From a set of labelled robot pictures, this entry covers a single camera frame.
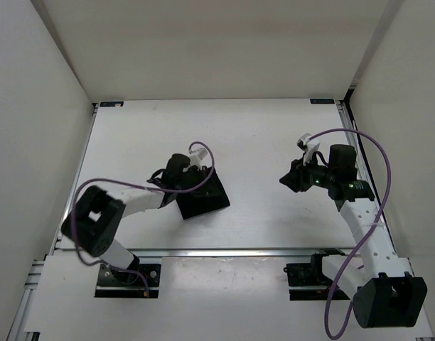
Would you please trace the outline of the black skirt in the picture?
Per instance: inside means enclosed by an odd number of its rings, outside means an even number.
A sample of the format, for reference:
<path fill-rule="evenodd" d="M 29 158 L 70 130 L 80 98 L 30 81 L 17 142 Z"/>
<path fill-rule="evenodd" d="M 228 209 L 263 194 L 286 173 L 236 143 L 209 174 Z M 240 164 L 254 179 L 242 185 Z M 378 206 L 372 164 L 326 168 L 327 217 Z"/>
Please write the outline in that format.
<path fill-rule="evenodd" d="M 211 177 L 197 190 L 178 194 L 176 202 L 184 220 L 230 206 L 227 193 L 216 171 L 211 171 L 211 168 L 205 166 L 203 166 L 201 170 L 191 168 L 186 173 L 185 178 L 180 181 L 180 189 L 186 190 L 198 185 L 205 180 L 210 173 L 212 173 Z"/>

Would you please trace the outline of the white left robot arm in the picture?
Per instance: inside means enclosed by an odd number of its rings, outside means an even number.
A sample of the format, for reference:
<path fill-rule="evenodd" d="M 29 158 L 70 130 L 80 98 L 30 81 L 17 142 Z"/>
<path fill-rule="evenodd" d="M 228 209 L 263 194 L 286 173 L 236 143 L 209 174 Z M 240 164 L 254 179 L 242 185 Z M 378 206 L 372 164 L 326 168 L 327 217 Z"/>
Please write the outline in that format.
<path fill-rule="evenodd" d="M 189 151 L 188 155 L 175 153 L 167 166 L 160 170 L 160 178 L 149 179 L 151 187 L 125 183 L 107 178 L 85 181 L 73 198 L 69 215 L 61 232 L 75 245 L 78 259 L 86 266 L 104 264 L 114 271 L 123 284 L 131 284 L 139 276 L 139 260 L 115 240 L 123 218 L 147 210 L 161 209 L 210 180 L 214 169 L 193 187 L 186 186 L 190 175 L 202 176 L 207 170 L 202 166 L 206 148 Z"/>

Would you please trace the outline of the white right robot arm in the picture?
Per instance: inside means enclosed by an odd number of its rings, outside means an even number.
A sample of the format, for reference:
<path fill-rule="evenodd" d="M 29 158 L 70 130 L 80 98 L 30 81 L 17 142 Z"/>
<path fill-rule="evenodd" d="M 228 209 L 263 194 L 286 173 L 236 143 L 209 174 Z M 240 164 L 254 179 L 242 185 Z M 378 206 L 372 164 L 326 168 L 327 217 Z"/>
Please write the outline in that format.
<path fill-rule="evenodd" d="M 300 159 L 291 162 L 280 183 L 303 193 L 313 186 L 325 188 L 355 240 L 362 268 L 341 266 L 347 257 L 337 250 L 324 250 L 311 257 L 309 273 L 298 279 L 325 284 L 336 278 L 337 287 L 351 300 L 355 319 L 362 328 L 412 328 L 416 325 L 427 294 L 423 278 L 416 277 L 405 258 L 397 256 L 390 236 L 376 218 L 374 193 L 357 178 L 356 150 L 349 145 L 330 147 L 328 162 L 320 165 L 315 141 L 299 143 Z"/>

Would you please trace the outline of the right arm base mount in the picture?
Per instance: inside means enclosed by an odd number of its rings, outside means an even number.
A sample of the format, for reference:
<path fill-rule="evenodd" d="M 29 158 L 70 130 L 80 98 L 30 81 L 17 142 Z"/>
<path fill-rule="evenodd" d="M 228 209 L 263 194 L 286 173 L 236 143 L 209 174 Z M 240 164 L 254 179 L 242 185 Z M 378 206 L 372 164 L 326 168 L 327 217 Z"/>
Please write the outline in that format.
<path fill-rule="evenodd" d="M 287 276 L 290 301 L 326 301 L 333 278 L 322 272 L 321 261 L 327 256 L 344 256 L 340 249 L 319 249 L 308 263 L 288 263 L 283 271 Z"/>

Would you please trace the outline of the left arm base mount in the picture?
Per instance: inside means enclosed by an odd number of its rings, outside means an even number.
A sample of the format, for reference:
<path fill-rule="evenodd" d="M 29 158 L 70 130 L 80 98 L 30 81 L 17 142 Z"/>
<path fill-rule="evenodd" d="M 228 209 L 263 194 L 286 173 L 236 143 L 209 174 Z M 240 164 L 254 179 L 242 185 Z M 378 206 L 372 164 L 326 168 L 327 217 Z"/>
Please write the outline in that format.
<path fill-rule="evenodd" d="M 161 264 L 140 264 L 139 275 L 120 273 L 104 265 L 100 266 L 95 286 L 95 298 L 140 298 L 159 297 Z"/>

